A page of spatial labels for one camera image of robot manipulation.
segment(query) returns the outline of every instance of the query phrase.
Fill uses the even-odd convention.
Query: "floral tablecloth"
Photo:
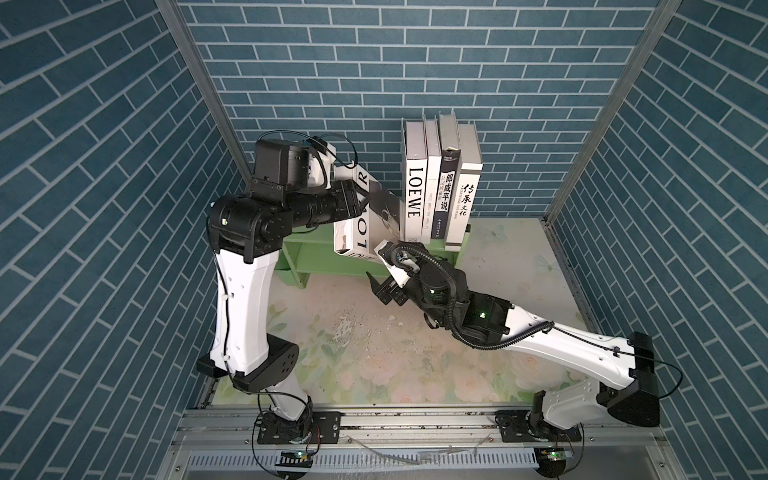
[[[538,220],[473,218],[460,267],[471,290],[584,328]],[[267,330],[299,345],[294,371],[316,404],[530,402],[584,378],[536,356],[470,349],[429,329],[412,303],[382,305],[361,277],[315,274],[305,290],[275,278]],[[245,403],[256,399],[219,383],[214,404]]]

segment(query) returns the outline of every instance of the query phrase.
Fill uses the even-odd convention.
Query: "book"
[[[432,220],[435,215],[437,185],[440,181],[440,135],[437,120],[424,120],[424,135],[427,141],[427,180],[424,188],[424,221],[422,225],[422,243],[429,245],[432,240]]]
[[[369,202],[359,217],[333,223],[333,250],[343,257],[381,263],[373,249],[384,240],[399,240],[402,202],[359,165],[336,169],[335,178],[353,179],[359,189],[358,200],[367,196]]]
[[[475,193],[482,172],[482,157],[480,156],[480,144],[475,125],[459,125],[458,140],[462,146],[462,157],[458,161],[453,199],[445,234],[445,249],[448,252],[458,252],[462,248],[464,232],[469,222],[469,214],[472,212],[472,203],[475,201]]]
[[[458,139],[456,117],[452,114],[440,115],[438,132],[440,133],[442,159],[440,160],[435,214],[432,215],[432,238],[442,239],[445,238],[445,228],[448,226],[448,210],[451,206],[453,183],[458,167],[458,158],[461,157],[462,152],[461,143]]]
[[[402,121],[402,240],[422,241],[424,189],[427,176],[427,146],[423,121]]]

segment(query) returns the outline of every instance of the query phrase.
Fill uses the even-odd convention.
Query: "blue brick wall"
[[[341,131],[399,191],[399,119],[453,111],[480,133],[473,213],[506,217],[544,213],[656,2],[181,4],[249,155],[261,131]]]
[[[0,478],[157,472],[239,179],[152,0],[0,2]]]
[[[662,407],[690,478],[766,478],[767,22],[684,0],[554,224],[602,329],[685,371]]]

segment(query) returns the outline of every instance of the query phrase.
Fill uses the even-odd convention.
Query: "black mounting plate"
[[[540,442],[543,437],[534,436],[531,432],[531,426],[528,423],[528,416],[530,414],[530,410],[499,410],[496,412],[496,425],[498,425],[498,430],[502,434],[502,442]],[[581,441],[581,432],[577,426],[571,427],[568,430],[554,430],[557,431],[558,437],[545,440],[563,443],[572,442],[574,444]]]
[[[315,425],[320,427],[321,444],[339,443],[341,412],[312,412],[312,425],[310,427],[310,448],[317,443]],[[259,445],[291,445],[291,440],[293,439],[280,431],[280,418],[272,412],[265,413],[259,427],[257,443]]]

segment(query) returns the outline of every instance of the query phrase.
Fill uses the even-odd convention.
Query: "stack of upright books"
[[[402,143],[400,239],[445,240],[458,252],[482,171],[475,125],[457,124],[454,115],[403,120]]]

